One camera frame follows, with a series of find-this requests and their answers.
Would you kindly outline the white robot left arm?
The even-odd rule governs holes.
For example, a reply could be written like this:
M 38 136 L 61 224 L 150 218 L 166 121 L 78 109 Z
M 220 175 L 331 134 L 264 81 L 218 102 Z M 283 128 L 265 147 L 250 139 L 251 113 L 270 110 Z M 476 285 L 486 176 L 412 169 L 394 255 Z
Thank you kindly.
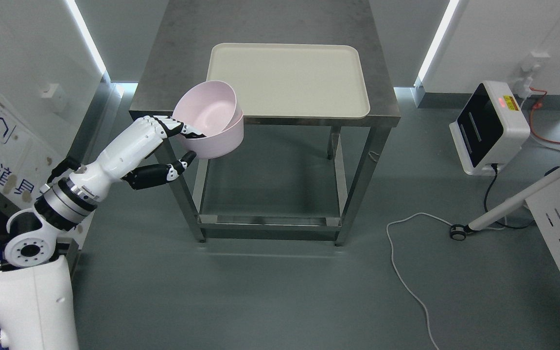
M 98 158 L 44 192 L 7 222 L 13 235 L 0 262 L 0 346 L 9 350 L 77 350 L 73 290 L 58 237 L 97 208 L 113 182 Z

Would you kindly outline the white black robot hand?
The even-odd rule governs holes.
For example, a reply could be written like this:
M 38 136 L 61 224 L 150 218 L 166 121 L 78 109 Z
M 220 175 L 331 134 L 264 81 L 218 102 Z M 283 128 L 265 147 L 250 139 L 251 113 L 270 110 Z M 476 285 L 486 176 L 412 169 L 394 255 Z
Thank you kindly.
M 199 129 L 167 116 L 145 116 L 132 122 L 96 158 L 94 162 L 71 173 L 70 180 L 84 194 L 100 202 L 115 182 L 126 181 L 133 189 L 147 189 L 175 181 L 196 157 L 189 151 L 168 164 L 140 166 L 170 137 L 204 138 Z

